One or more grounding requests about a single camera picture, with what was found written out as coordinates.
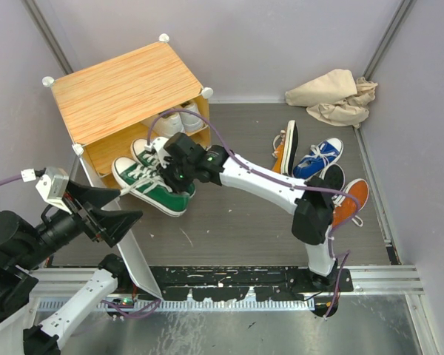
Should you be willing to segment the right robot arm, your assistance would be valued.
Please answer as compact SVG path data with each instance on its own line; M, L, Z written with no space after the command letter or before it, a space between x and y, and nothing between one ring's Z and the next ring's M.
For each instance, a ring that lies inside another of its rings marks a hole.
M334 204L322 179L304 183L253 164L223 146L205 149L180 132L156 138L151 147L164 181L177 192L198 180L240 189L282 208L292 216L292 235L306 247L312 287L327 291L335 284L338 262L329 242Z

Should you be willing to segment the orange sneaker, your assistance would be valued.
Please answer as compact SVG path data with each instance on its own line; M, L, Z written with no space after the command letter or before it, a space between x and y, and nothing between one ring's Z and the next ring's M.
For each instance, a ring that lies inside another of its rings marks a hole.
M272 156L275 159L272 171L292 176L298 147L298 130L295 120L288 121L286 128L274 138L272 146L274 149Z
M334 220L332 224L334 228L344 221L347 221L356 209L359 211L362 210L369 198L369 185L362 178L355 179L348 183L343 191L346 194L355 197L359 202L360 207L357 207L355 201L350 197L343 195L338 196L334 200Z

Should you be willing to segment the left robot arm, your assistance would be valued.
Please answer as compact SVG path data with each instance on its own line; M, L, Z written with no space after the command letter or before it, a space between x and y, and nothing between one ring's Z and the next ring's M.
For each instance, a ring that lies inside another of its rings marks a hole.
M54 315L26 328L30 294L38 285L31 271L81 234L113 247L142 217L141 211L105 211L117 189L83 186L71 180L36 188L48 208L32 226L12 211L0 212L0 354L59 354L80 323L107 295L131 289L133 275L124 261L108 254L86 284Z

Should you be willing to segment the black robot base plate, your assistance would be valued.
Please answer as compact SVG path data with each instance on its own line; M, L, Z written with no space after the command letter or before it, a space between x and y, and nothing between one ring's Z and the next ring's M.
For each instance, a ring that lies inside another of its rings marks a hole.
M324 281L301 266L152 266L150 271L167 301L240 301L249 291L258 302L306 300L309 294L333 292L336 285L341 292L354 290L346 268Z

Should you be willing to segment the green sneaker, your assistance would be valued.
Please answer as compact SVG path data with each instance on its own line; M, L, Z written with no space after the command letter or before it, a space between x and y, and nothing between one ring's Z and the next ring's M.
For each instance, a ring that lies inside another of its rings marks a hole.
M112 175L121 195L137 197L170 217L180 217L189 205L189 194L175 192L155 167L120 157L112 163Z
M164 145L169 138L158 137L151 143L157 143L159 146ZM158 172L158 168L160 166L160 161L158 158L158 154L153 151L146 150L147 140L144 138L136 139L132 142L130 147L130 152L134 160L138 161L145 167L149 167L152 170ZM186 194L189 195L189 198L192 198L195 195L195 184L192 183L186 189Z

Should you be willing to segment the white cabinet door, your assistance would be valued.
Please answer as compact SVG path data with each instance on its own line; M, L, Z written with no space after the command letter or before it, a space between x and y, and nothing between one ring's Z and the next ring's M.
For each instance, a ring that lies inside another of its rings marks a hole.
M84 173L92 187L106 188L97 173L90 167L83 157L79 158ZM119 205L120 197L104 206L104 210L121 210ZM130 278L133 283L141 290L151 294L154 297L162 299L162 293L150 267L141 251L138 242L132 233L132 227L117 244L121 257L127 267Z

